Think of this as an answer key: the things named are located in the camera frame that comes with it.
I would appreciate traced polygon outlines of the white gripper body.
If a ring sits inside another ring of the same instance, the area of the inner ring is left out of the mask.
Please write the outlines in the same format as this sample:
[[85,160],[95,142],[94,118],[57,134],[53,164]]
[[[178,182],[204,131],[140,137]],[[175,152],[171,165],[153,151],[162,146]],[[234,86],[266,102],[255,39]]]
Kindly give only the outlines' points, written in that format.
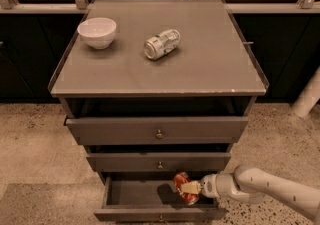
[[218,198],[219,193],[216,186],[216,174],[204,176],[200,181],[201,194],[207,198]]

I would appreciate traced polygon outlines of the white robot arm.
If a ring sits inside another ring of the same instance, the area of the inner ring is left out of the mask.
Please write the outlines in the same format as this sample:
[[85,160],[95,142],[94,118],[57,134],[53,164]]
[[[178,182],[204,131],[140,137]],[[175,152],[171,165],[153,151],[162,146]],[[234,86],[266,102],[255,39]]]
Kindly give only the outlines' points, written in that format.
[[268,195],[319,225],[319,74],[309,80],[293,105],[256,104],[245,138],[236,148],[239,165],[181,186],[207,198],[253,204]]

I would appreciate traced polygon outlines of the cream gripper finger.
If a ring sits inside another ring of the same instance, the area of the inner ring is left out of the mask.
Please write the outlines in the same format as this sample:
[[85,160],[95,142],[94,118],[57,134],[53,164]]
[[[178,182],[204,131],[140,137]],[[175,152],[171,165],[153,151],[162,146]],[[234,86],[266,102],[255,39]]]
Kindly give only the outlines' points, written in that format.
[[200,194],[201,184],[198,181],[190,181],[180,186],[181,191],[190,194]]

